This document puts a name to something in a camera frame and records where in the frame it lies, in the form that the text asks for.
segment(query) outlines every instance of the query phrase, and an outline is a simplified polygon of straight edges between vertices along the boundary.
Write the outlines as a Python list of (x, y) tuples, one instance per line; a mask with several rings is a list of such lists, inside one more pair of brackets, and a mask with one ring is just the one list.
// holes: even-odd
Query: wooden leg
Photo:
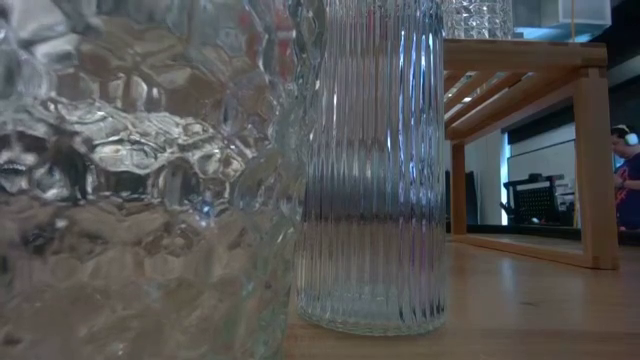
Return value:
[(451, 147), (451, 233), (467, 233), (467, 187), (464, 143), (455, 143)]
[(585, 69), (574, 93), (578, 200), (584, 253), (596, 269), (617, 269), (609, 88), (604, 69)]

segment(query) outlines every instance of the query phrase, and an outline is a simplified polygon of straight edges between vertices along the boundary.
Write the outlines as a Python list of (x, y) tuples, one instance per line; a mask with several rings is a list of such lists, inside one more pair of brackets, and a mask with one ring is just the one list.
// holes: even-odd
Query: glass vase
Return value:
[(445, 36), (455, 39), (511, 39), (512, 0), (444, 0)]
[(322, 2), (0, 5), (0, 359), (280, 358)]
[(328, 0), (299, 314), (358, 334), (444, 320), (443, 24), (439, 0)]

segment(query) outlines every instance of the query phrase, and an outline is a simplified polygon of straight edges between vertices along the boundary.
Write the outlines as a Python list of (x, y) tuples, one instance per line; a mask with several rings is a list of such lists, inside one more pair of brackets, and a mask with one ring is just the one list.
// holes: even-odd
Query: wooden shelf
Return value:
[[(540, 108), (544, 104), (537, 101), (574, 82), (582, 69), (606, 66), (601, 44), (445, 40), (447, 138), (470, 142), (477, 133), (507, 126), (522, 118), (510, 115), (531, 105)], [(564, 91), (552, 99), (568, 96)]]
[[(609, 144), (607, 50), (600, 44), (445, 40), (446, 138), (452, 150), (455, 241), (572, 265), (617, 268), (618, 245)], [(583, 251), (467, 236), (465, 144), (573, 98), (576, 177)]]

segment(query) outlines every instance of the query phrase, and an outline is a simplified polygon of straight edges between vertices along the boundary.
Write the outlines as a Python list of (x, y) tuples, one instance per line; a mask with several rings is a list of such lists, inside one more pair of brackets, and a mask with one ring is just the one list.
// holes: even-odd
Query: headphones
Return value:
[(638, 135), (631, 131), (627, 125), (618, 125), (614, 126), (614, 129), (623, 130), (626, 134), (624, 136), (624, 142), (629, 146), (635, 146), (640, 144), (640, 139), (638, 139)]

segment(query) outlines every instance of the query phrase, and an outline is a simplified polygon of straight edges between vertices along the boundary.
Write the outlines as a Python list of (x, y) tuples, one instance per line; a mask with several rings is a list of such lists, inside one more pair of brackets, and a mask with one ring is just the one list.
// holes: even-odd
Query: glass jar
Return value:
[(443, 24), (439, 0), (327, 1), (299, 314), (369, 335), (444, 320)]
[(0, 5), (0, 359), (279, 358), (322, 2)]
[(447, 38), (511, 39), (512, 0), (444, 0)]

